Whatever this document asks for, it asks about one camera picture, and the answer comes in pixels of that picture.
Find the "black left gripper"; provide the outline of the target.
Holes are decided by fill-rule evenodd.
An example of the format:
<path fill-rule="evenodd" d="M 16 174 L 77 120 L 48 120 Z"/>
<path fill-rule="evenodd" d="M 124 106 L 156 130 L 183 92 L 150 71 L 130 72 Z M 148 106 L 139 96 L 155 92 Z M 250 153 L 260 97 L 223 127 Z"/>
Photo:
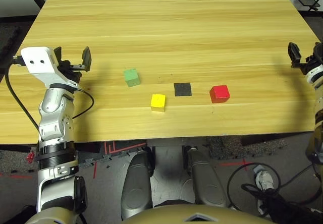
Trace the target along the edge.
<path fill-rule="evenodd" d="M 59 63 L 58 70 L 69 80 L 76 83 L 80 82 L 82 73 L 80 71 L 90 71 L 91 67 L 91 52 L 87 46 L 82 53 L 82 64 L 72 65 L 69 60 L 62 61 L 62 48 L 56 47 L 54 50 L 55 56 Z"/>

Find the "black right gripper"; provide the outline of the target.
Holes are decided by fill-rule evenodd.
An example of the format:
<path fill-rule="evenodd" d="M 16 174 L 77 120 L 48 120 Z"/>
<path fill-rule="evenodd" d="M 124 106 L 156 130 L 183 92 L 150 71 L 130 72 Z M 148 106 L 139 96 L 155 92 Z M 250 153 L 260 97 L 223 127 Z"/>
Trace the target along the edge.
<path fill-rule="evenodd" d="M 322 65 L 322 42 L 316 42 L 313 48 L 313 54 L 305 59 L 306 63 L 301 63 L 300 49 L 297 44 L 289 42 L 288 44 L 288 55 L 291 59 L 291 67 L 298 68 L 302 74 L 307 74 L 312 69 Z"/>

